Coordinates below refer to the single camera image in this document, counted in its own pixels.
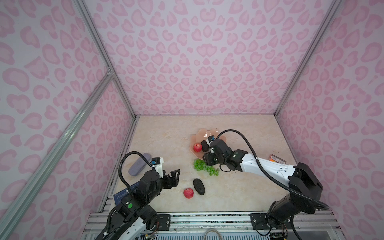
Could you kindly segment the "green grape bunch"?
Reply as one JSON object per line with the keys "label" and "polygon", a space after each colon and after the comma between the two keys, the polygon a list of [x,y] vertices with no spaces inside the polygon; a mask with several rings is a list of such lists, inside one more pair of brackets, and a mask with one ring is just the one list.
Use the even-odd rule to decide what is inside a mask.
{"label": "green grape bunch", "polygon": [[194,169],[198,172],[205,171],[210,176],[218,176],[220,169],[216,169],[212,166],[208,166],[203,160],[196,159],[193,163]]}

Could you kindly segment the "aluminium frame left corner post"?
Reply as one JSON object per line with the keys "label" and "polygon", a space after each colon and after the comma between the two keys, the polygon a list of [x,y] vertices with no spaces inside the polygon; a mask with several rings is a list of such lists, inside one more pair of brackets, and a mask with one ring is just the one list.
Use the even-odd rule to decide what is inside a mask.
{"label": "aluminium frame left corner post", "polygon": [[94,44],[95,44],[95,46],[96,46],[96,48],[97,48],[97,50],[101,56],[101,59],[104,61],[104,64],[108,70],[108,73],[112,76],[112,80],[113,80],[115,86],[117,87],[118,93],[122,97],[123,103],[126,106],[131,119],[135,120],[137,116],[135,115],[133,108],[131,106],[131,103],[129,102],[127,94],[123,88],[123,84],[121,83],[120,78],[118,77],[118,75],[115,71],[114,65],[111,62],[111,59],[107,53],[106,47],[105,47],[105,45],[102,41],[102,38],[101,38],[97,28],[96,28],[96,24],[95,24],[95,22],[91,16],[91,13],[87,7],[86,2],[83,0],[74,0],[73,2],[75,4],[75,6],[77,7],[77,9],[78,9],[78,11],[79,11],[84,23],[85,23],[85,26],[88,29],[88,31],[89,31],[92,39],[93,39],[93,42],[94,42]]}

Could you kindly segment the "aluminium left floor rail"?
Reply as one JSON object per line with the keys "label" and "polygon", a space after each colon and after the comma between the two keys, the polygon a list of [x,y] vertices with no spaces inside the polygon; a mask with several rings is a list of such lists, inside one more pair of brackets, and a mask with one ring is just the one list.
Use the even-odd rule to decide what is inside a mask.
{"label": "aluminium left floor rail", "polygon": [[99,207],[98,207],[98,209],[96,211],[96,213],[98,213],[98,214],[101,214],[101,213],[103,213],[105,211],[105,208],[107,207],[108,201],[110,199],[112,199],[112,203],[114,203],[113,194],[114,194],[116,185],[120,181],[119,180],[119,174],[118,174],[119,164],[120,164],[121,159],[129,151],[129,148],[130,148],[131,142],[133,140],[133,137],[134,137],[134,134],[135,134],[135,131],[136,131],[136,128],[137,128],[139,120],[140,120],[140,116],[137,115],[131,121],[131,124],[130,124],[130,127],[128,129],[128,132],[124,135],[125,138],[124,138],[124,141],[123,141],[123,144],[122,144],[121,151],[118,154],[117,162],[116,162],[116,164],[115,164],[115,166],[113,168],[113,171],[112,171],[112,173],[110,175],[110,179],[109,179],[109,181],[108,181],[108,183],[106,185],[105,192],[104,192],[104,194],[102,196],[100,205],[99,205]]}

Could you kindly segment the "aluminium right corner post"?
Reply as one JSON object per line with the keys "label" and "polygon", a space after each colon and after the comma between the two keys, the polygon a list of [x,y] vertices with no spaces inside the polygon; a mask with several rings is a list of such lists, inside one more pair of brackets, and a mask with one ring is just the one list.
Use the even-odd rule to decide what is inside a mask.
{"label": "aluminium right corner post", "polygon": [[337,16],[338,12],[340,11],[340,8],[343,6],[344,1],[342,0],[333,0],[331,2],[331,5],[329,9],[327,10],[321,24],[318,27],[318,30],[314,34],[313,39],[311,40],[309,47],[307,51],[304,54],[303,59],[301,60],[300,64],[298,65],[298,68],[296,72],[294,73],[292,80],[290,81],[286,91],[283,94],[283,97],[274,113],[275,118],[277,119],[278,116],[282,113],[283,107],[288,101],[288,98],[290,94],[292,93],[295,85],[300,80],[305,68],[311,61],[312,56],[315,54],[317,48],[319,47],[323,37],[327,33],[328,29],[332,25],[335,17]]}

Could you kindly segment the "aluminium diagonal left beam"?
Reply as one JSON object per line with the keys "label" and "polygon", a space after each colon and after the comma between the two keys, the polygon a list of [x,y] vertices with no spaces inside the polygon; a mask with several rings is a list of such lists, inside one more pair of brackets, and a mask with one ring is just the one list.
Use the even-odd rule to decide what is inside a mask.
{"label": "aluminium diagonal left beam", "polygon": [[1,219],[1,239],[7,240],[24,217],[34,199],[42,189],[54,168],[64,156],[68,147],[80,131],[90,113],[98,103],[104,91],[113,80],[114,74],[106,74],[89,98],[85,101],[76,116],[70,122],[59,140],[54,144],[49,153],[43,159],[35,173],[24,185],[16,199],[10,205]]}

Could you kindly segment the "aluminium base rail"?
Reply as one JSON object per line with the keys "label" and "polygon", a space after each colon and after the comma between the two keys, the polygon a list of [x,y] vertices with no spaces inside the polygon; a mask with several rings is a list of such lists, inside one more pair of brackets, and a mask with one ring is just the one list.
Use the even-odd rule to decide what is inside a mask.
{"label": "aluminium base rail", "polygon": [[331,211],[297,214],[277,229],[264,225],[265,212],[160,212],[153,230],[143,224],[121,240],[344,240]]}

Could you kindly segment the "red apple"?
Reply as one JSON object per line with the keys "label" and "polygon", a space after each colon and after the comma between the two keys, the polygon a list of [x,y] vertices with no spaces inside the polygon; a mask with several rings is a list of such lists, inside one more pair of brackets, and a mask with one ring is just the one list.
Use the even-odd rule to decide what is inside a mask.
{"label": "red apple", "polygon": [[203,147],[202,147],[202,145],[201,145],[200,143],[196,143],[196,144],[194,144],[194,146],[193,146],[193,150],[194,150],[194,152],[196,152],[196,153],[201,152],[202,149],[203,149]]}
{"label": "red apple", "polygon": [[194,196],[194,190],[191,188],[184,189],[183,194],[185,198],[191,199]]}

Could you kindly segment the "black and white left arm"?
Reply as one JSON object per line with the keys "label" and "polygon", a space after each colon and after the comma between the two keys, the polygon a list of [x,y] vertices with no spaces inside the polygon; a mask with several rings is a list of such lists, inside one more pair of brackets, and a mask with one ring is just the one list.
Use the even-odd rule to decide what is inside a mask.
{"label": "black and white left arm", "polygon": [[110,211],[106,226],[96,239],[118,240],[124,233],[137,231],[138,224],[143,224],[146,230],[153,230],[157,225],[157,212],[150,206],[150,202],[163,189],[178,186],[180,173],[178,169],[161,178],[158,172],[147,171],[138,186]]}

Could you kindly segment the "coloured marker pack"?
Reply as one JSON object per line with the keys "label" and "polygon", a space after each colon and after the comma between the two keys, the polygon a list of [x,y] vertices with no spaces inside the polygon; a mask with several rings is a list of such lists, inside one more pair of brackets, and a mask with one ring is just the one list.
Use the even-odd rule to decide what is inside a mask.
{"label": "coloured marker pack", "polygon": [[271,162],[275,162],[275,163],[279,163],[279,164],[283,164],[283,165],[286,165],[286,164],[287,164],[287,162],[286,162],[285,160],[283,160],[282,158],[279,158],[278,156],[273,155],[273,154],[270,155],[269,160],[270,160]]}

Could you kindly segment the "dark avocado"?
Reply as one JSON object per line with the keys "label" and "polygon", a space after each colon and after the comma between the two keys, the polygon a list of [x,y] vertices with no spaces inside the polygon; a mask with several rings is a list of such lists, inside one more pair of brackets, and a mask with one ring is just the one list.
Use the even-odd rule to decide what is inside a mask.
{"label": "dark avocado", "polygon": [[209,152],[210,146],[207,144],[206,140],[201,141],[201,145],[203,147],[202,152]]}
{"label": "dark avocado", "polygon": [[205,186],[204,186],[203,182],[200,179],[194,179],[193,180],[193,185],[194,185],[194,188],[195,188],[196,192],[199,195],[203,196],[206,193]]}

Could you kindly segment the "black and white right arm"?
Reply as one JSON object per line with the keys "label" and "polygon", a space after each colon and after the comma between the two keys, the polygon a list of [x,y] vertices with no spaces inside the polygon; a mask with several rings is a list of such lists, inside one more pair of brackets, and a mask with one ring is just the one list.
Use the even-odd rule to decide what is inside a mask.
{"label": "black and white right arm", "polygon": [[264,176],[288,194],[274,201],[267,211],[264,225],[279,228],[299,213],[314,214],[329,207],[320,201],[323,186],[306,164],[284,165],[256,157],[244,150],[233,151],[225,141],[210,136],[201,142],[203,160],[208,166],[224,165],[231,171]]}

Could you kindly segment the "lavender glasses case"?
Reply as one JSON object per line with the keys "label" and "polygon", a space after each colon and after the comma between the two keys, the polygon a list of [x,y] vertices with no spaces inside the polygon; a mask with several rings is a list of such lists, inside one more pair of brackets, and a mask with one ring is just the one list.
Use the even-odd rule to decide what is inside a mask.
{"label": "lavender glasses case", "polygon": [[149,153],[144,154],[130,154],[130,156],[139,156],[139,158],[129,168],[128,173],[130,176],[138,176],[145,167],[151,167],[151,155]]}

